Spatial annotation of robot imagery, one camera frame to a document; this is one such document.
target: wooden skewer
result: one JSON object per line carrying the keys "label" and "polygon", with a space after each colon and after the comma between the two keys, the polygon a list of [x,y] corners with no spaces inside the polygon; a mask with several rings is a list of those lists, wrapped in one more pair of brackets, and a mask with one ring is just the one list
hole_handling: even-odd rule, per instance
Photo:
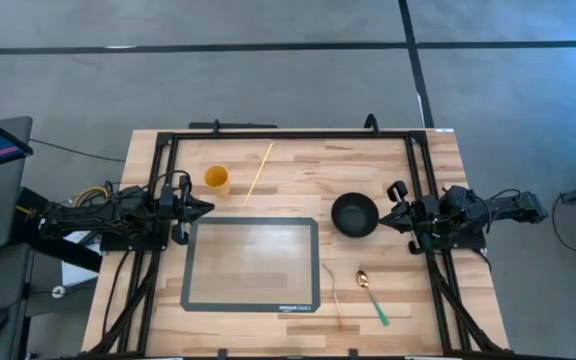
{"label": "wooden skewer", "polygon": [[255,188],[255,185],[257,184],[257,180],[259,179],[259,175],[261,175],[261,170],[263,170],[264,165],[266,165],[266,160],[268,159],[268,155],[270,155],[270,150],[272,149],[272,146],[275,143],[272,142],[270,143],[270,145],[268,145],[268,150],[266,150],[266,155],[264,156],[264,159],[261,161],[261,165],[259,165],[259,170],[257,170],[257,175],[255,175],[255,180],[252,181],[252,185],[250,185],[250,190],[248,190],[248,195],[246,195],[246,199],[244,200],[244,203],[241,205],[241,207],[246,206],[246,204],[248,203],[248,198],[250,198],[250,194],[252,194],[252,189]]}

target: yellow cup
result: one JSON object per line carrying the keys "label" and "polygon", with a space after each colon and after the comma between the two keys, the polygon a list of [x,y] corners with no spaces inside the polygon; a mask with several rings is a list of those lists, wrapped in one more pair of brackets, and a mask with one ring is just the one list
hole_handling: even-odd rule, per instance
{"label": "yellow cup", "polygon": [[208,168],[204,174],[204,181],[217,196],[226,196],[230,193],[230,175],[228,169],[221,165]]}

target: green spoon handle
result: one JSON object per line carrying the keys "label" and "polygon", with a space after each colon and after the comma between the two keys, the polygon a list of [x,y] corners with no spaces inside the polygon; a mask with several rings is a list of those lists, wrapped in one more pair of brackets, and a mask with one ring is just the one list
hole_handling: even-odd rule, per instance
{"label": "green spoon handle", "polygon": [[388,320],[388,317],[386,316],[386,314],[384,314],[384,312],[381,310],[381,307],[379,306],[379,304],[377,304],[377,299],[375,299],[375,296],[372,294],[372,291],[370,291],[370,289],[367,289],[367,290],[368,290],[368,296],[370,296],[370,301],[372,301],[372,304],[375,305],[375,310],[377,310],[377,314],[379,315],[379,320],[381,320],[381,325],[389,326],[390,320]]}

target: butcher block tabletop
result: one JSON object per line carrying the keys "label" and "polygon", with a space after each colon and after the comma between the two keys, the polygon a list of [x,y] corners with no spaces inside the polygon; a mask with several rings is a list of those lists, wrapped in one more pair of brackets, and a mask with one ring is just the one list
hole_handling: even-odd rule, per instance
{"label": "butcher block tabletop", "polygon": [[[438,187],[467,186],[455,133],[425,131]],[[157,130],[134,131],[122,187],[148,183],[157,133]],[[272,151],[250,199],[242,206],[271,142]],[[427,193],[421,152],[416,151],[422,187]],[[164,153],[160,173],[164,172],[166,158]],[[226,197],[216,196],[204,183],[206,169],[214,165],[228,169],[231,190]],[[175,169],[190,173],[193,196],[215,204],[215,210],[206,217],[314,219],[318,226],[320,269],[316,274],[321,304],[314,312],[306,313],[186,311],[180,298],[188,247],[170,241],[161,255],[147,356],[216,356],[219,349],[227,349],[230,356],[347,355],[351,348],[361,355],[442,353],[426,260],[424,256],[409,253],[407,243],[412,239],[411,234],[399,234],[379,225],[364,238],[348,238],[334,227],[330,215],[335,199],[348,192],[367,195],[377,205],[380,216],[386,215],[394,206],[386,188],[396,180],[406,183],[411,193],[408,200],[414,200],[403,140],[181,140]],[[202,256],[213,259],[206,263],[213,265],[206,266],[221,269],[221,273],[224,269],[233,271],[225,274],[222,281],[214,281],[215,286],[222,284],[232,288],[233,284],[241,284],[241,297],[253,301],[255,294],[263,298],[266,291],[274,291],[273,296],[280,296],[276,294],[281,294],[282,286],[300,286],[295,285],[301,284],[299,281],[310,286],[310,279],[306,279],[310,272],[304,269],[310,262],[303,261],[304,256],[311,255],[310,248],[291,239],[277,241],[279,238],[273,238],[275,233],[285,236],[281,231],[266,229],[261,232],[262,238],[255,239],[260,243],[254,250],[258,261],[251,259],[251,242],[239,248],[228,247],[231,256],[224,256],[225,248],[219,246],[224,241],[204,246]],[[279,252],[283,257],[273,266],[268,259],[279,259]],[[488,265],[470,250],[455,250],[452,254],[464,305],[491,340],[507,347]],[[101,338],[104,312],[122,256],[120,252],[104,256],[82,350],[90,349]],[[110,306],[109,326],[124,307],[132,261],[130,254],[120,270]],[[365,289],[357,285],[358,270],[369,276],[370,287],[390,326],[382,325]],[[195,276],[199,275],[193,272],[193,281],[199,285],[202,279]],[[333,276],[341,317],[333,293]],[[219,294],[219,288],[208,287],[211,289],[213,294]],[[445,304],[452,346],[458,349],[455,318],[448,303]],[[141,308],[133,318],[128,350],[136,348],[140,318]]]}

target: gold spoon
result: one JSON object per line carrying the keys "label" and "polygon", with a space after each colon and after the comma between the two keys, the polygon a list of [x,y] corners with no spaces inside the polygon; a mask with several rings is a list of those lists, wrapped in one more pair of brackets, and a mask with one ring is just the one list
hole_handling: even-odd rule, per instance
{"label": "gold spoon", "polygon": [[390,320],[388,320],[386,314],[384,314],[384,312],[381,311],[381,307],[379,307],[379,304],[377,304],[375,296],[372,294],[372,291],[370,291],[369,287],[370,282],[368,281],[368,275],[366,275],[366,273],[361,270],[357,271],[357,284],[359,284],[359,286],[361,286],[362,288],[366,289],[366,291],[368,292],[368,296],[370,296],[370,301],[372,301],[372,304],[375,306],[375,310],[377,310],[377,314],[379,315],[379,320],[381,320],[381,325],[383,326],[390,325]]}

